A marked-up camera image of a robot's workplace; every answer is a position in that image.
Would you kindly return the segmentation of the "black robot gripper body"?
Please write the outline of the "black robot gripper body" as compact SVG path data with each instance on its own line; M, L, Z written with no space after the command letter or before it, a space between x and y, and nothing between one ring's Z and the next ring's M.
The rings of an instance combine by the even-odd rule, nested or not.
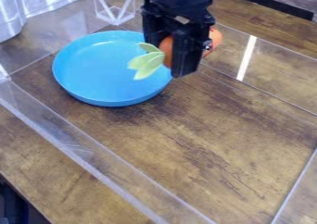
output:
M142 14L182 17L191 24L210 27L215 23L215 18L209 12L211 4L213 0L143 0ZM182 23L175 19L175 31L181 25Z

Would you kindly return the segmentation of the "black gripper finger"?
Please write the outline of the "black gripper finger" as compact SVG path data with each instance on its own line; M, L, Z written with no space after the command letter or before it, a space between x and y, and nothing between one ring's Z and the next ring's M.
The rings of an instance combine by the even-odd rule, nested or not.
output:
M171 15L142 14L142 30L144 41L159 46L162 40L174 34L175 18Z
M178 30L174 34L171 75L179 78L193 74L205 51L210 51L211 39L207 31L191 28Z

